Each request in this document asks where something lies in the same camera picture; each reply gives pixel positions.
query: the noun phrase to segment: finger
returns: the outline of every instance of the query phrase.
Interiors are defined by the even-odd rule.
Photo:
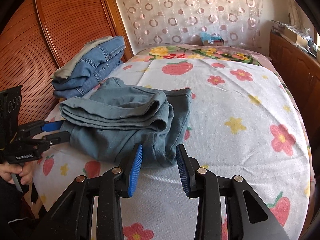
[[[15,173],[19,174],[22,172],[22,167],[18,164],[9,164],[9,163],[4,163],[1,166],[1,172],[2,173]]]
[[[5,173],[0,173],[0,176],[1,176],[1,178],[4,179],[5,181],[7,181],[7,182],[9,182],[9,183],[11,183],[11,184],[14,184],[13,179],[12,179],[10,173],[7,173],[7,172],[5,172]]]
[[[29,174],[33,169],[33,162],[27,162],[23,165],[22,171],[19,173],[20,177],[26,176]]]
[[[33,171],[21,178],[21,185],[30,184],[33,178]]]

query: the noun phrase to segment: gray fabric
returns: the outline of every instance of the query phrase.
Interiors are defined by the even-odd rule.
[[[71,60],[69,60],[67,63],[65,63],[65,65],[63,67],[58,68],[51,75],[51,79],[55,79],[55,78],[67,79],[68,77],[70,77],[76,64],[79,62],[79,60],[81,60],[83,55],[88,53],[91,49],[97,47],[98,45],[100,45],[106,41],[110,41],[111,39],[112,39],[112,36],[106,36],[106,37],[102,37],[102,38],[87,42],[83,46],[83,48]]]
[[[172,166],[188,126],[190,94],[190,89],[156,90],[108,78],[89,99],[60,104],[66,119],[61,130],[71,133],[73,147],[99,161],[119,163],[141,143],[143,167]]]

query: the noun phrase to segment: bedsheet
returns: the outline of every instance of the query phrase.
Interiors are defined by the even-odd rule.
[[[298,239],[308,208],[310,163],[296,106],[278,76],[266,67],[209,58],[131,61],[111,76],[155,89],[190,87],[193,100],[184,137],[188,154],[218,176],[242,175],[290,239]],[[54,110],[47,120],[60,118]],[[112,167],[64,143],[44,153],[34,183],[49,209],[76,176],[91,178]],[[197,200],[183,193],[176,166],[143,169],[135,195],[121,199],[125,239],[192,239],[197,207]],[[225,240],[223,205],[222,210]]]

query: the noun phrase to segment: floral blanket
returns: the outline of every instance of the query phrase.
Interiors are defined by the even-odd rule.
[[[263,66],[268,62],[253,53],[240,53]],[[279,77],[267,67],[233,60],[151,60],[148,54],[120,65],[110,76],[154,89],[191,88],[192,108],[184,135],[188,154],[218,176],[242,175],[290,239],[298,239],[308,209],[310,163],[303,125]],[[58,108],[46,120],[60,120]],[[34,184],[48,209],[76,176],[92,178],[114,166],[92,160],[68,143],[55,145],[38,163]],[[193,239],[197,208],[198,200],[183,193],[176,166],[141,170],[134,196],[121,199],[125,239]],[[227,240],[224,205],[221,208],[222,239]],[[96,239],[95,228],[92,238]]]
[[[145,49],[140,51],[137,56],[131,58],[129,61],[135,62],[171,58],[212,58],[260,66],[260,63],[257,59],[250,54],[243,53],[240,49],[231,47],[208,47],[193,45],[165,46]]]

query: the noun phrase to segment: curtain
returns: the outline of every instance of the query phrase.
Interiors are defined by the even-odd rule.
[[[263,0],[117,0],[136,51],[161,45],[200,44],[218,34],[225,46],[260,47]]]

